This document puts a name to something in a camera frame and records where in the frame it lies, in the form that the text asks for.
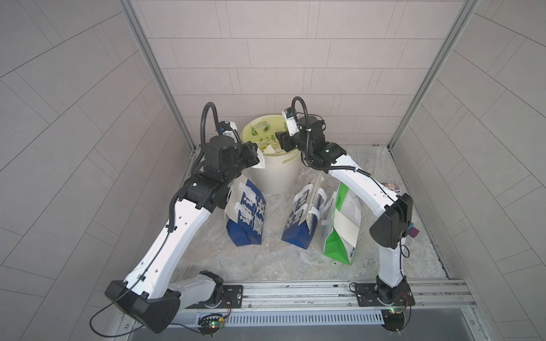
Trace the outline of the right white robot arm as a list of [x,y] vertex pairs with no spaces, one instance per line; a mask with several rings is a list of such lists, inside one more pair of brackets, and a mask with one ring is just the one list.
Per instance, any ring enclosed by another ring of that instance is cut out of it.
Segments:
[[345,149],[334,142],[327,142],[324,123],[308,113],[301,97],[294,97],[282,116],[287,131],[276,133],[281,148],[300,151],[305,166],[339,180],[377,217],[369,233],[380,251],[374,290],[378,301],[392,305],[402,299],[410,305],[409,295],[405,293],[408,282],[403,271],[403,258],[406,237],[412,225],[412,197],[387,189],[358,166]]

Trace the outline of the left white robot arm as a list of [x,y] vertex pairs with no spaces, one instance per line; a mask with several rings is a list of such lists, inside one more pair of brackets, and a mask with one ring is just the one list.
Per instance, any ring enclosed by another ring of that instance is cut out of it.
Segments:
[[236,125],[219,121],[216,105],[206,103],[200,118],[200,152],[191,174],[173,195],[168,220],[149,251],[125,279],[107,287],[111,305],[155,333],[168,328],[182,308],[218,305],[223,279],[210,271],[182,281],[177,290],[169,288],[169,281],[197,231],[217,207],[226,207],[230,184],[259,162],[257,144],[243,143]]

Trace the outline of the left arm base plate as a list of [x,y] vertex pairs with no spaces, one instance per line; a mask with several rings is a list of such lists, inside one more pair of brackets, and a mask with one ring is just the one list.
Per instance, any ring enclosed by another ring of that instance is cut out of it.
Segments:
[[227,298],[221,299],[216,305],[208,305],[203,302],[196,303],[187,307],[187,309],[227,309],[229,306],[231,308],[241,308],[242,299],[243,299],[243,285],[224,285],[223,287],[223,297]]

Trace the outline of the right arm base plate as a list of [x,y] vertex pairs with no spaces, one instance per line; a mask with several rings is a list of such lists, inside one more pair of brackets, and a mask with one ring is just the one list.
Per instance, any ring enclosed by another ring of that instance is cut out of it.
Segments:
[[350,291],[355,294],[359,307],[387,308],[391,306],[414,306],[415,299],[407,282],[396,288],[375,283],[351,283]]

